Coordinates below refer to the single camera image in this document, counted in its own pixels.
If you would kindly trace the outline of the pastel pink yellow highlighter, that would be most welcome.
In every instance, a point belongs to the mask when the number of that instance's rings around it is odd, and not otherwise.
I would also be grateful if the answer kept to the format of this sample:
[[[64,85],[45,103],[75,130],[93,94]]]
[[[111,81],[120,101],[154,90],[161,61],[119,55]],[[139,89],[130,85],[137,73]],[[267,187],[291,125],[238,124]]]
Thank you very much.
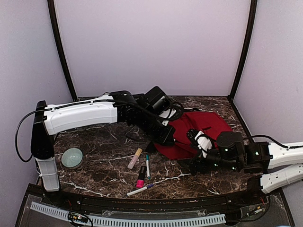
[[[132,157],[132,160],[130,161],[130,163],[127,166],[128,169],[132,169],[134,167],[134,165],[137,162],[137,160],[138,160],[139,156],[141,155],[142,151],[143,150],[141,148],[137,149],[136,153]]]

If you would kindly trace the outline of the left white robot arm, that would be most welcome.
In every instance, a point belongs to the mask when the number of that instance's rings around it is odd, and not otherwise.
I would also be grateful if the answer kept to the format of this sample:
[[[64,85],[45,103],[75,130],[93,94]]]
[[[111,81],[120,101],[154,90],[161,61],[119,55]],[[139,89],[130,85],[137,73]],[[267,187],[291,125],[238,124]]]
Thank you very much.
[[[49,200],[56,206],[63,206],[67,196],[60,191],[54,158],[54,138],[57,134],[95,124],[125,122],[137,126],[149,140],[171,146],[175,142],[176,130],[169,122],[179,119],[183,113],[183,105],[172,101],[159,87],[136,95],[123,90],[68,104],[48,105],[46,101],[40,101],[35,111],[20,120],[16,130],[26,118],[34,116],[31,157],[38,165]]]

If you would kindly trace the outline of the red student backpack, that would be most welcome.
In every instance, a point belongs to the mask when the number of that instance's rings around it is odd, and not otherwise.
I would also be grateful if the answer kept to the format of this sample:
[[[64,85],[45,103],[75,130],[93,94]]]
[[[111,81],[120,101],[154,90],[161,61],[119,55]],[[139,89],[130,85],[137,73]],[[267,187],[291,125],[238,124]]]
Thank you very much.
[[[176,131],[175,142],[164,146],[150,142],[146,152],[158,151],[168,159],[193,158],[200,151],[204,158],[212,148],[217,148],[216,139],[225,131],[232,131],[230,125],[215,112],[191,111],[184,113],[180,119],[170,122]]]

